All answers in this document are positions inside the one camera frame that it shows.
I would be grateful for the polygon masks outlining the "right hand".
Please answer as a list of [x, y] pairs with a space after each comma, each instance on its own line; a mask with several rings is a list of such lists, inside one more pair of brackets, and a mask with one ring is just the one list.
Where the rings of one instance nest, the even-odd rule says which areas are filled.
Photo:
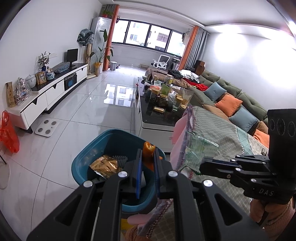
[[287, 226], [295, 213], [293, 198], [288, 204], [267, 204], [266, 206], [263, 206], [259, 200], [253, 199], [250, 203], [250, 217], [255, 222], [260, 222], [264, 212], [268, 213], [264, 225], [266, 231], [280, 233]]

